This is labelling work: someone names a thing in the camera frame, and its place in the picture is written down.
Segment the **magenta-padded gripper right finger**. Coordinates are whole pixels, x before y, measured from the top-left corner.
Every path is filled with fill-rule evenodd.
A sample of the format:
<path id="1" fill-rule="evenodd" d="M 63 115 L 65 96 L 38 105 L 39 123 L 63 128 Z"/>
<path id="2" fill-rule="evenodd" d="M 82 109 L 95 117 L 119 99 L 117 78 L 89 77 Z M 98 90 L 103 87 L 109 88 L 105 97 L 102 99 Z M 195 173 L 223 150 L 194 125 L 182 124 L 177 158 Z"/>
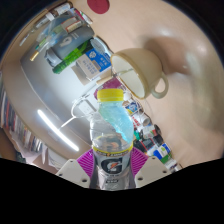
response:
<path id="1" fill-rule="evenodd" d="M 133 148 L 131 151 L 130 166 L 137 188 L 148 185 L 170 174 L 170 171 L 157 157 L 147 157 L 137 148 Z"/>

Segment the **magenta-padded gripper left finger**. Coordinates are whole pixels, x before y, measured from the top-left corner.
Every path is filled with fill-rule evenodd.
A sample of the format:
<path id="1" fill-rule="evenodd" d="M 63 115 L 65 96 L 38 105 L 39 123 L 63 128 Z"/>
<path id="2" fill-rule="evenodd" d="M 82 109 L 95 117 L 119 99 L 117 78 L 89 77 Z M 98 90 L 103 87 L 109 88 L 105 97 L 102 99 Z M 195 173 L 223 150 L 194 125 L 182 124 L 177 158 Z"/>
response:
<path id="1" fill-rule="evenodd" d="M 83 188 L 95 189 L 97 187 L 95 168 L 93 150 L 90 149 L 78 159 L 69 159 L 56 175 Z"/>

